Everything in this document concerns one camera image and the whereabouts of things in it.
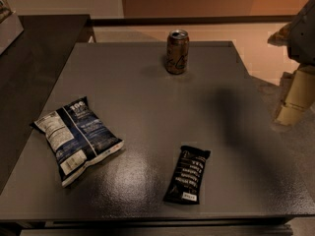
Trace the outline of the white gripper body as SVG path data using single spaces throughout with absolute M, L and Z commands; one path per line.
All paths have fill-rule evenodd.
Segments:
M 287 52 L 300 64 L 315 65 L 315 0 L 308 0 L 292 19 Z

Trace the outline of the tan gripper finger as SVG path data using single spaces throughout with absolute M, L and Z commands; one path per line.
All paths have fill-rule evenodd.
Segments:
M 284 81 L 283 99 L 276 111 L 275 121 L 284 126 L 293 126 L 315 102 L 315 67 L 301 64 Z
M 284 25 L 268 38 L 268 43 L 274 46 L 288 46 L 291 23 Z

